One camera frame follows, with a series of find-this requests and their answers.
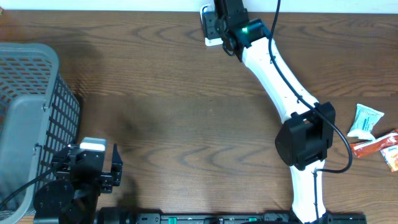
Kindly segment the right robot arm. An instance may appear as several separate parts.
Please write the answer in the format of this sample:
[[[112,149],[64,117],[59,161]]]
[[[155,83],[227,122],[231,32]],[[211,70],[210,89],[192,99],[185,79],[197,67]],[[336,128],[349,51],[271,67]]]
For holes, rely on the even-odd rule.
[[[297,80],[274,40],[275,24],[250,19],[242,1],[214,1],[200,9],[207,46],[221,45],[259,80],[282,123],[275,148],[289,166],[294,199],[292,213],[300,223],[323,220],[322,172],[333,143],[335,109],[321,104]]]

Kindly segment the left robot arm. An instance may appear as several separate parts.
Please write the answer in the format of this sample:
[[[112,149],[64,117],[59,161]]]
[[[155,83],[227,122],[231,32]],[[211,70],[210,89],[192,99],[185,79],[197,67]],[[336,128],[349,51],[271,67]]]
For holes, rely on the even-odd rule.
[[[113,145],[111,171],[104,172],[102,150],[70,144],[51,160],[56,179],[40,188],[34,197],[34,223],[94,223],[101,194],[120,186],[123,162]]]

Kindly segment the light blue wipes packet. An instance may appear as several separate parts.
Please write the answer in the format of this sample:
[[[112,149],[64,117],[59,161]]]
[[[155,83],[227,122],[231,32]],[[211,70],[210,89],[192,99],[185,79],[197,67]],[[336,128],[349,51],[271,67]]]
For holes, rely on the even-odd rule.
[[[375,141],[376,138],[371,132],[373,127],[383,116],[383,112],[358,103],[356,105],[354,122],[347,136],[367,141]]]

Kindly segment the red Top chocolate bar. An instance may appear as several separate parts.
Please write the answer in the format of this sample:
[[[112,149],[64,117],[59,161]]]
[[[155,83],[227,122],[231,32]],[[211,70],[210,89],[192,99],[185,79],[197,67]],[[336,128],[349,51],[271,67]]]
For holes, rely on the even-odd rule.
[[[358,158],[367,156],[381,149],[397,145],[397,130],[375,139],[374,141],[364,141],[350,144],[351,150]]]

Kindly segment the small orange snack box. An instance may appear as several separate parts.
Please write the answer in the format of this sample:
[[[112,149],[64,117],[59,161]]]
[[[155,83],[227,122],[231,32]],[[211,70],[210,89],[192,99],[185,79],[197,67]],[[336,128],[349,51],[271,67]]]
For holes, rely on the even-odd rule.
[[[392,172],[397,171],[397,145],[388,146],[381,149],[381,154]]]

